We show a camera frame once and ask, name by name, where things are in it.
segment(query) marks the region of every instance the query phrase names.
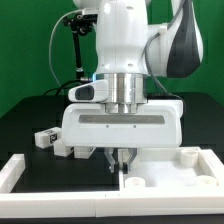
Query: white tray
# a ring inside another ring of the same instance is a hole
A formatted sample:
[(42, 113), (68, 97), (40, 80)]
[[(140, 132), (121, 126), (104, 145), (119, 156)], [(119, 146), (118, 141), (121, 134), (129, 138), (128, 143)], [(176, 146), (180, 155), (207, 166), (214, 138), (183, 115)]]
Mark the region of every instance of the white tray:
[[(183, 149), (140, 149), (133, 171), (126, 175), (120, 170), (120, 190), (112, 192), (9, 193), (25, 169), (24, 156), (14, 155), (0, 172), (0, 218), (224, 213), (223, 164), (212, 150), (191, 147), (198, 151), (198, 163), (183, 166)], [(120, 150), (121, 165), (125, 159), (126, 151)], [(201, 175), (217, 184), (198, 182)], [(125, 180), (133, 177), (145, 185), (126, 187)]]

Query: black tabletop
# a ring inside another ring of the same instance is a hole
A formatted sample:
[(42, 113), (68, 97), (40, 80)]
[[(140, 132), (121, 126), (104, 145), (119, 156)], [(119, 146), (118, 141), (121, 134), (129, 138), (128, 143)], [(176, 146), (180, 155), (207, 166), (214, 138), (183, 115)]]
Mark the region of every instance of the black tabletop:
[[(212, 149), (224, 160), (224, 107), (201, 93), (178, 93), (186, 111), (181, 120), (183, 146)], [(68, 100), (63, 96), (23, 99), (0, 119), (0, 168), (12, 154), (25, 154), (26, 170), (13, 192), (62, 192), (118, 190), (118, 176), (111, 174), (103, 149), (90, 159), (54, 156), (53, 148), (35, 146), (34, 133), (61, 127)], [(223, 223), (222, 215), (148, 216), (74, 219), (0, 220), (0, 223)]]

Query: green backdrop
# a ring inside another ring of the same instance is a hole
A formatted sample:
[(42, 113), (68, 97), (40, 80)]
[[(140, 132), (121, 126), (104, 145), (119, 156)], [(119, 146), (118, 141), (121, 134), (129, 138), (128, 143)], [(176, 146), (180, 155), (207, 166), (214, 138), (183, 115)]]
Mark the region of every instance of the green backdrop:
[[(186, 79), (161, 81), (170, 92), (203, 92), (224, 105), (223, 0), (194, 0), (204, 42), (201, 67)], [(48, 66), (48, 44), (56, 21), (74, 10), (72, 0), (0, 0), (0, 116), (21, 99), (57, 87)], [(152, 0), (149, 20), (167, 22), (170, 0)], [(81, 38), (85, 71), (96, 68), (95, 35)], [(53, 64), (61, 83), (73, 79), (75, 62), (69, 28), (61, 25), (53, 44)], [(153, 90), (151, 82), (148, 89)]]

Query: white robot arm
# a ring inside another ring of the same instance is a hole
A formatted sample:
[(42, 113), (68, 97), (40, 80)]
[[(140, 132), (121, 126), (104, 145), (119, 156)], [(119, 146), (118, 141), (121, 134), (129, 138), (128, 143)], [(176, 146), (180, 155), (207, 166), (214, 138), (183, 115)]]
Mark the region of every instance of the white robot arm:
[(172, 0), (174, 19), (161, 25), (148, 25), (150, 1), (74, 2), (79, 8), (99, 7), (98, 66), (95, 82), (69, 91), (74, 104), (64, 113), (64, 144), (104, 147), (111, 167), (111, 148), (128, 148), (131, 163), (137, 148), (178, 147), (183, 102), (148, 100), (145, 80), (148, 76), (157, 80), (156, 75), (187, 77), (200, 65), (203, 47), (192, 0)]
[(192, 0), (171, 0), (173, 24), (148, 25), (147, 0), (73, 0), (79, 8), (99, 7), (96, 74), (148, 74), (144, 49), (152, 73), (157, 76), (187, 77), (200, 65), (203, 56), (201, 35)]

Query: silver cylinder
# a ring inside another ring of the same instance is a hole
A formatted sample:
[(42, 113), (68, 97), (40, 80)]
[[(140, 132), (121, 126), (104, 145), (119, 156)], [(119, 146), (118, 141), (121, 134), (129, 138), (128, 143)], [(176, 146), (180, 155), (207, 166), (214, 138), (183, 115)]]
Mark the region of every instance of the silver cylinder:
[(96, 79), (106, 79), (109, 84), (107, 113), (136, 113), (137, 104), (146, 103), (146, 76), (143, 74), (99, 74)]

